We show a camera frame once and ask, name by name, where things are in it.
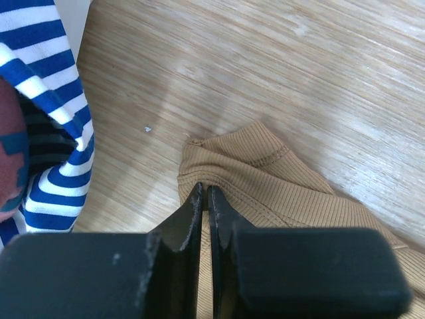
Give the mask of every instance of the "striped cloth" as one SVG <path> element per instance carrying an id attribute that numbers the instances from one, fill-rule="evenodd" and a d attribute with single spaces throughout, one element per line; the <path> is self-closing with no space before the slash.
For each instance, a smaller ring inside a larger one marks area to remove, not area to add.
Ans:
<path id="1" fill-rule="evenodd" d="M 19 212 L 0 223 L 0 249 L 26 232 L 69 232 L 94 155 L 92 119 L 53 0 L 0 1 L 0 76 L 21 93 L 30 178 Z"/>

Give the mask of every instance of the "folded brown garment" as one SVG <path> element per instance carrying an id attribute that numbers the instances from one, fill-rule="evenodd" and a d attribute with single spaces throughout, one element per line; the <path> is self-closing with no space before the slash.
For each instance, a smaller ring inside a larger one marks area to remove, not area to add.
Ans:
<path id="1" fill-rule="evenodd" d="M 415 293 L 403 318 L 425 318 L 425 255 L 393 235 L 360 203 L 336 196 L 316 172 L 300 161 L 261 123 L 183 150 L 178 182 L 183 202 L 196 182 L 219 186 L 229 203 L 258 227 L 368 227 L 394 249 Z M 203 219 L 198 318 L 213 317 L 209 224 Z"/>

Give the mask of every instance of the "clothing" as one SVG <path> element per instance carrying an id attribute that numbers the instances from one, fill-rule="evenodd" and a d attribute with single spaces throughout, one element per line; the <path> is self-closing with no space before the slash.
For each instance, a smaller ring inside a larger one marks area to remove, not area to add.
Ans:
<path id="1" fill-rule="evenodd" d="M 0 249 L 17 233 L 69 232 L 88 192 L 94 133 L 75 60 L 53 0 L 0 2 L 0 76 L 27 123 L 29 181 L 0 223 Z"/>
<path id="2" fill-rule="evenodd" d="M 219 186 L 229 203 L 258 227 L 368 227 L 394 249 L 415 293 L 403 318 L 425 318 L 425 255 L 414 251 L 383 226 L 363 205 L 336 196 L 263 124 L 235 133 L 189 142 L 178 176 L 183 202 L 196 182 Z M 204 214 L 198 318 L 212 318 L 209 222 Z"/>
<path id="3" fill-rule="evenodd" d="M 0 77 L 0 222 L 18 209 L 28 182 L 27 127 L 13 87 Z"/>

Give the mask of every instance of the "light wood tabletop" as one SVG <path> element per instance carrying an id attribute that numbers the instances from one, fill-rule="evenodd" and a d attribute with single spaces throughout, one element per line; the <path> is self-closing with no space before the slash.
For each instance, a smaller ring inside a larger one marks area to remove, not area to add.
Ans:
<path id="1" fill-rule="evenodd" d="M 97 137 L 78 231 L 152 229 L 185 141 L 261 120 L 425 244 L 425 2 L 94 0 L 78 68 Z"/>

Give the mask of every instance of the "brown cloth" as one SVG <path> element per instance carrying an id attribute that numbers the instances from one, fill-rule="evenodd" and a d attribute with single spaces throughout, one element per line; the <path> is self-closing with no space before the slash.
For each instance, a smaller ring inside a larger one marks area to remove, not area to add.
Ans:
<path id="1" fill-rule="evenodd" d="M 425 318 L 425 255 L 385 228 L 363 205 L 336 196 L 261 123 L 235 133 L 189 142 L 178 182 L 183 202 L 196 182 L 219 186 L 230 204 L 258 227 L 368 227 L 387 239 L 415 293 L 403 318 Z M 208 219 L 203 219 L 198 318 L 212 318 Z"/>

